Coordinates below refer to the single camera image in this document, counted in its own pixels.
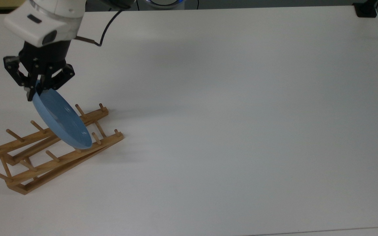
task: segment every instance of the wooden peg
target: wooden peg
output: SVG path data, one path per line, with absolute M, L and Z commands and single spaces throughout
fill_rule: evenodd
M 28 164 L 31 164 L 31 165 L 32 165 L 32 163 L 31 163 L 31 161 L 30 161 L 30 158 L 28 158 L 28 157 L 25 157 L 25 158 L 24 158 L 24 161 L 25 161 L 26 163 L 28 163 Z
M 25 162 L 23 160 L 20 161 L 20 164 L 22 164 L 23 166 L 27 167 L 29 170 L 37 172 L 36 167 L 32 166 L 31 164 L 29 164 L 29 163 L 27 163 L 27 162 Z
M 12 182 L 12 178 L 9 178 L 7 176 L 4 176 L 3 174 L 0 173 L 0 178 L 7 181 L 7 182 Z
M 5 156 L 4 155 L 1 155 L 0 156 L 0 160 L 1 160 L 1 163 L 3 164 L 3 167 L 4 167 L 4 170 L 6 171 L 6 174 L 9 178 L 11 178 L 11 172 L 10 170 L 8 169 L 8 166 L 7 166 L 7 163 L 5 161 Z
M 46 130 L 44 130 L 42 127 L 40 127 L 40 125 L 38 125 L 36 122 L 34 122 L 34 121 L 30 121 L 30 123 L 32 124 L 32 125 L 34 125 L 40 132 L 42 132 L 42 133 L 46 133 Z
M 100 108 L 102 109 L 102 111 L 106 111 L 107 108 L 105 108 L 105 107 L 103 106 L 103 104 L 99 103 L 99 106 L 100 106 Z
M 60 162 L 59 158 L 57 158 L 54 154 L 52 154 L 49 150 L 46 151 L 46 154 L 48 154 L 52 159 L 54 159 L 56 162 Z
M 81 116 L 82 116 L 83 118 L 86 118 L 86 115 L 85 115 L 85 113 L 83 112 L 83 110 L 81 109 L 81 107 L 78 106 L 78 104 L 75 104 L 75 107 L 76 107 L 77 110 L 80 112 Z
M 120 137 L 120 132 L 117 131 L 117 129 L 115 130 L 115 134 L 116 134 L 116 136 Z
M 17 140 L 19 140 L 20 142 L 24 142 L 24 139 L 21 138 L 20 136 L 18 136 L 17 134 L 15 134 L 14 132 L 12 132 L 10 129 L 7 129 L 6 130 L 7 133 L 9 133 L 11 136 L 13 136 L 14 138 L 16 138 Z
M 100 126 L 99 122 L 95 121 L 94 124 L 96 124 L 97 129 L 99 130 L 100 134 L 102 135 L 103 138 L 107 137 L 105 132 L 103 131 L 102 127 Z
M 96 133 L 91 133 L 91 135 L 94 137 L 94 139 L 96 139 L 96 142 L 98 145 L 102 144 L 102 142 L 100 141 L 99 137 L 97 137 Z

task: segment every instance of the blue plate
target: blue plate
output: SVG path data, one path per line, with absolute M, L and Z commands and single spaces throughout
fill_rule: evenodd
M 61 140 L 77 149 L 87 149 L 92 140 L 87 127 L 68 102 L 55 90 L 33 96 L 33 104 L 46 125 Z

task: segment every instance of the table surface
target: table surface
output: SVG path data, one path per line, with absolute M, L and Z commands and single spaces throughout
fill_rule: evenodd
M 79 35 L 98 40 L 113 14 L 86 13 Z M 3 68 L 22 43 L 0 15 L 0 145 L 7 128 L 42 125 Z M 124 12 L 101 48 L 74 41 L 67 62 L 76 75 L 59 92 L 87 112 L 103 103 L 105 132 L 125 139 L 26 196 L 0 179 L 0 235 L 378 227 L 378 18 L 352 6 Z

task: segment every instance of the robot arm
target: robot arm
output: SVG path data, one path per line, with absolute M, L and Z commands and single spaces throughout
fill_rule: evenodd
M 128 9 L 135 0 L 102 0 L 110 6 Z M 24 39 L 18 56 L 4 57 L 4 66 L 27 100 L 43 90 L 58 89 L 74 76 L 65 61 L 71 40 L 77 36 L 86 0 L 26 0 L 4 20 L 5 26 Z M 27 70 L 21 73 L 19 63 Z

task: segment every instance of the black cable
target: black cable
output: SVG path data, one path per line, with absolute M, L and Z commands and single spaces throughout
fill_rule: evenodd
M 87 39 L 87 38 L 84 38 L 84 37 L 80 37 L 80 36 L 76 36 L 75 39 L 77 40 L 80 40 L 80 41 L 84 41 L 84 42 L 88 42 L 88 43 L 92 43 L 92 44 L 95 44 L 99 47 L 102 46 L 103 44 L 103 39 L 105 38 L 105 34 L 106 32 L 108 31 L 108 28 L 109 26 L 111 25 L 111 23 L 114 21 L 114 19 L 122 12 L 123 10 L 119 10 L 112 18 L 111 20 L 109 21 L 109 23 L 106 25 L 105 27 L 105 30 L 103 31 L 103 34 L 102 34 L 102 37 L 100 39 L 100 43 L 94 41 L 93 39 Z

